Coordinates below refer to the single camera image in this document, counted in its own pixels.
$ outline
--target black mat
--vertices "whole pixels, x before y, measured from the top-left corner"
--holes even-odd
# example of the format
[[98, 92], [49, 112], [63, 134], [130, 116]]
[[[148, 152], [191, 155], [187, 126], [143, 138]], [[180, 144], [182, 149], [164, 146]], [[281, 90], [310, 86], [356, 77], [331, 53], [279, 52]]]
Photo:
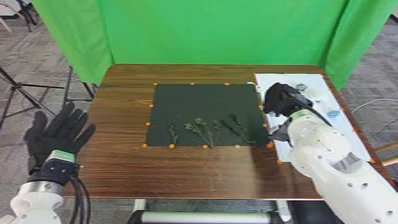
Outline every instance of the black mat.
[[[201, 136], [185, 129], [187, 123], [196, 124], [194, 119], [198, 117], [208, 123], [216, 145], [267, 144], [269, 134], [267, 128], [263, 128], [260, 95], [253, 85], [157, 85], [153, 105], [152, 126], [146, 137], [150, 146], [169, 146], [173, 143], [169, 122], [175, 125], [178, 134], [176, 146], [207, 144]], [[240, 120], [246, 135], [233, 116]], [[214, 120], [226, 122], [237, 133], [226, 126], [217, 131]]]

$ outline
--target tripod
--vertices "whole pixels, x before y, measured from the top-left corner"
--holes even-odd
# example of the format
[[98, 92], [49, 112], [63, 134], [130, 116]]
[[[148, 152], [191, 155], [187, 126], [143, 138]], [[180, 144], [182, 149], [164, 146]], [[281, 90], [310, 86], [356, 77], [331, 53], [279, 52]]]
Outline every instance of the tripod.
[[[15, 79], [11, 78], [8, 72], [4, 71], [2, 67], [0, 67], [0, 73], [2, 73], [2, 77], [4, 77], [4, 81], [11, 84], [11, 93], [9, 93], [9, 99], [8, 99], [8, 103], [6, 103], [6, 108], [4, 108], [4, 114], [2, 114], [2, 117], [0, 117], [0, 130], [2, 130], [2, 126], [4, 126], [4, 120], [8, 117], [15, 116], [17, 114], [27, 112], [29, 110], [33, 109], [43, 109], [49, 111], [49, 113], [52, 115], [56, 115], [56, 113], [52, 112], [52, 110], [49, 109], [49, 107], [45, 106], [45, 104], [41, 103], [43, 99], [45, 99], [45, 96], [47, 96], [47, 93], [49, 93], [49, 90], [50, 89], [64, 89], [64, 87], [59, 87], [59, 86], [45, 86], [45, 85], [33, 85], [33, 84], [24, 84], [24, 83], [18, 83], [15, 81]], [[31, 95], [31, 93], [27, 92], [27, 90], [24, 89], [24, 87], [36, 87], [36, 88], [47, 88], [47, 91], [43, 93], [43, 96], [41, 96], [41, 99], [38, 100], [34, 98], [34, 96]], [[11, 101], [13, 101], [13, 97], [15, 97], [15, 93], [17, 91], [22, 93], [22, 96], [27, 98], [29, 102], [33, 103], [33, 107], [29, 107], [27, 109], [20, 110], [18, 112], [15, 112], [13, 114], [9, 114], [9, 106], [11, 106]]]

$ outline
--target wooden table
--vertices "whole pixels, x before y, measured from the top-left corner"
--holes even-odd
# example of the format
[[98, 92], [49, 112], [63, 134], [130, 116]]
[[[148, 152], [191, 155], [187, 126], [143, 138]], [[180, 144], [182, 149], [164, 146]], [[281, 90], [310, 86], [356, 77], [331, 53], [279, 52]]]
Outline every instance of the wooden table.
[[[155, 83], [244, 84], [255, 73], [324, 73], [315, 66], [114, 65], [89, 110], [96, 135], [79, 162], [93, 198], [319, 199], [313, 182], [276, 149], [146, 147]], [[331, 82], [368, 150], [372, 149]], [[375, 168], [388, 177], [374, 150]]]

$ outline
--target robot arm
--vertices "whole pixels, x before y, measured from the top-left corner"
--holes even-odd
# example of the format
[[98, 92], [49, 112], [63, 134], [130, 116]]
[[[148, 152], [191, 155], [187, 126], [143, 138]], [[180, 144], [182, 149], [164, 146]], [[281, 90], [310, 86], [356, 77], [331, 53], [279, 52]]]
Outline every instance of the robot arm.
[[[73, 181], [80, 194], [86, 191], [77, 178], [80, 167], [75, 163], [77, 154], [96, 130], [96, 126], [91, 125], [82, 132], [86, 122], [88, 114], [80, 109], [75, 110], [73, 104], [66, 105], [50, 125], [47, 125], [45, 113], [36, 113], [34, 126], [25, 135], [31, 178], [11, 200], [17, 218], [6, 216], [0, 218], [0, 224], [61, 224], [56, 209], [64, 203], [63, 189], [66, 183]], [[80, 223], [88, 223], [82, 212]]]
[[274, 101], [274, 107], [265, 102], [267, 112], [290, 118], [287, 125], [294, 167], [313, 179], [319, 194], [342, 221], [347, 224], [395, 224], [397, 191], [368, 162], [356, 157], [343, 134], [310, 110], [311, 101], [297, 95], [299, 91], [278, 83], [265, 98]]

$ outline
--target finger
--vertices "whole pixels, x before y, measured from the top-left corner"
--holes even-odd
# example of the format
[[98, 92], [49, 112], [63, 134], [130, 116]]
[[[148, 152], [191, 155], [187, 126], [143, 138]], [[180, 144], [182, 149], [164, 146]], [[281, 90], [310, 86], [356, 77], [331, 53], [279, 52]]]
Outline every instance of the finger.
[[82, 116], [84, 111], [80, 109], [77, 109], [73, 111], [73, 114], [70, 116], [70, 118], [66, 119], [64, 125], [61, 127], [59, 133], [57, 133], [57, 137], [68, 137], [70, 133], [73, 131], [75, 125], [79, 123], [80, 120], [80, 116]]
[[96, 132], [96, 125], [91, 124], [86, 131], [84, 131], [84, 134], [79, 136], [79, 139], [77, 139], [77, 146], [79, 146], [79, 149], [84, 147], [89, 139], [91, 139], [91, 136], [95, 135], [95, 132]]
[[45, 129], [47, 129], [47, 122], [49, 122], [47, 114], [41, 111], [38, 111], [34, 115], [33, 127], [24, 136], [25, 141], [43, 136]]
[[88, 113], [84, 113], [84, 115], [79, 118], [79, 121], [77, 121], [77, 124], [73, 126], [73, 129], [70, 131], [68, 138], [72, 140], [75, 140], [75, 138], [79, 137], [79, 134], [80, 134], [80, 132], [84, 130], [84, 126], [86, 126], [88, 119], [89, 119], [89, 115], [88, 115]]
[[66, 107], [63, 108], [57, 116], [54, 118], [52, 124], [49, 125], [49, 128], [47, 128], [47, 135], [49, 136], [56, 136], [56, 134], [59, 132], [59, 129], [63, 127], [64, 121], [70, 117], [73, 109], [75, 109], [75, 104], [68, 103]]

